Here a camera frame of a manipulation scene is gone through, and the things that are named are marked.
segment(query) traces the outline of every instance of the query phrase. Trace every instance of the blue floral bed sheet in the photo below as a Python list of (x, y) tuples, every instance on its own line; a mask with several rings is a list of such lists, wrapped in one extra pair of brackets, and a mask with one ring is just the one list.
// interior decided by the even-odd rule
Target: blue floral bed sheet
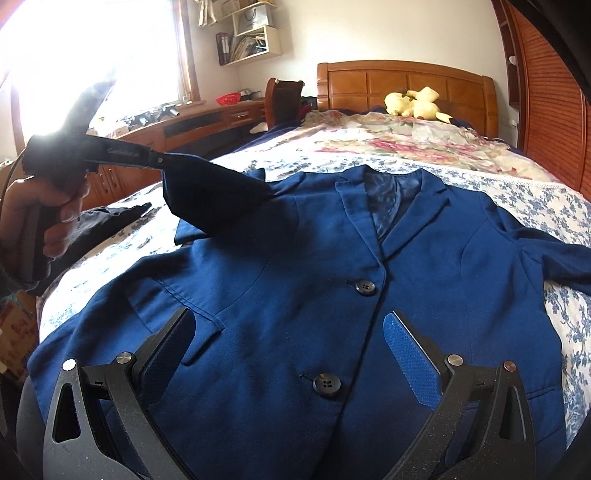
[[(544, 230), (564, 242), (591, 247), (591, 203), (556, 182), (462, 170), (400, 158), (371, 155), (257, 152), (234, 153), (215, 161), (238, 171), (263, 167), (267, 181), (281, 180), (298, 171), (335, 172), (367, 164), (377, 171), (407, 173), (424, 168), (447, 184), (487, 193), (526, 226)], [(94, 293), (123, 273), (141, 257), (175, 250), (178, 218), (164, 202), (156, 184), (140, 190), (117, 206), (151, 202), (142, 218), (111, 237), (56, 279), (39, 302), (40, 338), (79, 312)], [(547, 282), (545, 306), (562, 340), (564, 415), (569, 443), (591, 404), (591, 298), (570, 288)]]

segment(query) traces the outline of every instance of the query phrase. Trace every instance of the red basket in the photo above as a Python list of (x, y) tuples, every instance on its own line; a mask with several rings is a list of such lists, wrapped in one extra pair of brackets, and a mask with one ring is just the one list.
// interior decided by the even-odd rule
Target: red basket
[(236, 105), (241, 97), (242, 95), (240, 95), (240, 93), (227, 93), (220, 98), (216, 98), (216, 102), (221, 106)]

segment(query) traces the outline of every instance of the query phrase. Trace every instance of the floral bedspread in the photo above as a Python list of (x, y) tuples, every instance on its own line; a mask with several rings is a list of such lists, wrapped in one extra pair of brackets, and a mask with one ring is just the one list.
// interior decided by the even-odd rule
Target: floral bedspread
[[(283, 150), (246, 150), (216, 160), (245, 171), (264, 167), (267, 180), (283, 179), (296, 171), (335, 172), (367, 164), (377, 171), (407, 173), (424, 168), (447, 184), (487, 193), (524, 225), (547, 231), (557, 238), (591, 247), (591, 204), (578, 192), (560, 184), (481, 173), (462, 168), (417, 163), (391, 155), (356, 155)], [(144, 217), (99, 245), (57, 279), (43, 299), (41, 340), (71, 315), (79, 312), (94, 293), (145, 256), (174, 250), (178, 218), (162, 198), (158, 184), (118, 205), (152, 202)], [(591, 298), (554, 283), (545, 285), (545, 306), (563, 345), (564, 414), (569, 443), (591, 404)]]
[(347, 116), (337, 110), (313, 111), (302, 127), (248, 151), (257, 153), (270, 148), (276, 153), (286, 150), (383, 155), (522, 179), (556, 181), (529, 158), (511, 152), (502, 142), (484, 139), (472, 129), (375, 112)]

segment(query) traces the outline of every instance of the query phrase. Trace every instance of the finger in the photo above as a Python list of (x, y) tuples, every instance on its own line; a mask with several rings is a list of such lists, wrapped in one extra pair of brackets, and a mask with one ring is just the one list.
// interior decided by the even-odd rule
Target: finger
[(55, 244), (44, 246), (43, 255), (50, 258), (58, 258), (65, 254), (66, 250), (68, 250), (67, 242), (57, 242)]
[(70, 195), (55, 188), (50, 182), (35, 177), (12, 182), (6, 192), (5, 207), (23, 209), (41, 203), (48, 207), (59, 207), (70, 200)]
[(45, 230), (43, 243), (46, 245), (66, 241), (76, 228), (76, 222), (57, 223)]
[(60, 219), (62, 222), (70, 222), (74, 218), (78, 218), (82, 210), (82, 197), (75, 196), (66, 203), (60, 210)]
[(78, 195), (82, 198), (86, 197), (90, 193), (90, 183), (88, 179), (84, 179), (80, 188), (78, 188)]

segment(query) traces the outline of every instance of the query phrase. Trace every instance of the drawer handle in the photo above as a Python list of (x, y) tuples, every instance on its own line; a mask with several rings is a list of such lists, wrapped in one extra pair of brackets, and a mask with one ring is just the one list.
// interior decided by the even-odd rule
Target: drawer handle
[(105, 182), (105, 178), (102, 173), (99, 173), (99, 178), (100, 178), (100, 182), (103, 185), (103, 189), (105, 189), (105, 193), (109, 193), (109, 187), (107, 186), (107, 184)]
[(113, 188), (115, 188), (115, 189), (118, 188), (112, 168), (109, 169), (109, 177), (111, 178), (111, 182), (113, 183)]

